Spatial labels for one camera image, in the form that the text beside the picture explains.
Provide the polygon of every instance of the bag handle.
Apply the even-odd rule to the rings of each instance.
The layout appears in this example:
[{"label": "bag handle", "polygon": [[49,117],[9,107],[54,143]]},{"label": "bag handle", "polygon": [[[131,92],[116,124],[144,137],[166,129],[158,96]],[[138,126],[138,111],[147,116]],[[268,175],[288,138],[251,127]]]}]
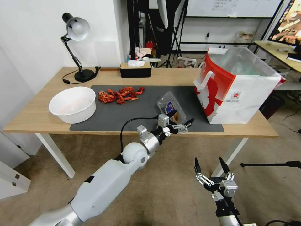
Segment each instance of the bag handle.
[{"label": "bag handle", "polygon": [[[205,64],[205,62],[202,62],[198,68],[202,68],[202,66]],[[199,78],[196,78],[193,83],[197,87],[198,90],[204,89],[207,85],[207,82],[209,81],[209,78],[212,77],[214,78],[214,73],[212,71],[208,71],[204,80],[201,81],[201,76]]]}]

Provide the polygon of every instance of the black lamp base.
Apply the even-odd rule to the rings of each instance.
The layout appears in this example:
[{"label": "black lamp base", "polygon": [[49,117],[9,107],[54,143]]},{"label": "black lamp base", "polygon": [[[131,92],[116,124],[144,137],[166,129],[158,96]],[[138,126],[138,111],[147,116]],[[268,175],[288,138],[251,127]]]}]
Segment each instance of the black lamp base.
[{"label": "black lamp base", "polygon": [[89,81],[89,80],[95,78],[95,72],[85,69],[82,72],[81,71],[76,72],[74,75],[74,78],[76,81],[86,82],[86,81]]}]

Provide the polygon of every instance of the clear plastic box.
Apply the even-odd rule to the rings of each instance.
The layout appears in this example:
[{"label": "clear plastic box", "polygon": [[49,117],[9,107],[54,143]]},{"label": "clear plastic box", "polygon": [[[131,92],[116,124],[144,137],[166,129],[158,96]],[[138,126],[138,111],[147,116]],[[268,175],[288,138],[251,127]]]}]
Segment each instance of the clear plastic box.
[{"label": "clear plastic box", "polygon": [[158,100],[157,104],[163,114],[168,114],[171,111],[178,110],[171,118],[171,121],[174,123],[182,124],[186,122],[186,115],[172,92],[168,91],[165,93],[164,96]]}]

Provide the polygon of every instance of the plastic bowl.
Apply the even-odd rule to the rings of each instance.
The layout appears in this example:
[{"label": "plastic bowl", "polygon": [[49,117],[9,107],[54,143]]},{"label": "plastic bowl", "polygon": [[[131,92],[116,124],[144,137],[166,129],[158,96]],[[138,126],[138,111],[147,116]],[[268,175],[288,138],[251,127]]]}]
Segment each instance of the plastic bowl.
[{"label": "plastic bowl", "polygon": [[90,118],[95,110],[95,92],[88,87],[78,86],[55,95],[49,103],[49,111],[70,124]]}]

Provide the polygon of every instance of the beige carpet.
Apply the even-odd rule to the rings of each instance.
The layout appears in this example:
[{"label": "beige carpet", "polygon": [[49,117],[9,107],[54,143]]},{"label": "beige carpet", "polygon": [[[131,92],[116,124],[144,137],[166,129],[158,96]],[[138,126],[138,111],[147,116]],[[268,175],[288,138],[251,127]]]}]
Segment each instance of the beige carpet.
[{"label": "beige carpet", "polygon": [[[272,219],[301,220],[301,170],[289,167],[241,168],[240,163],[301,160],[301,135],[281,122],[300,106],[287,99],[269,122],[277,139],[250,139],[231,163],[239,186],[234,203],[243,223],[264,225]],[[301,111],[287,125],[301,128]],[[0,225],[24,226],[42,212],[67,204],[81,183],[120,150],[118,136],[53,135],[75,170],[69,179],[48,151],[41,147],[16,170],[32,180],[25,194],[0,200]],[[138,141],[125,136],[124,143]],[[143,170],[136,172],[124,191],[85,226],[103,225],[219,225],[211,194],[195,180],[194,157],[210,175],[232,138],[171,137],[160,146]]]}]

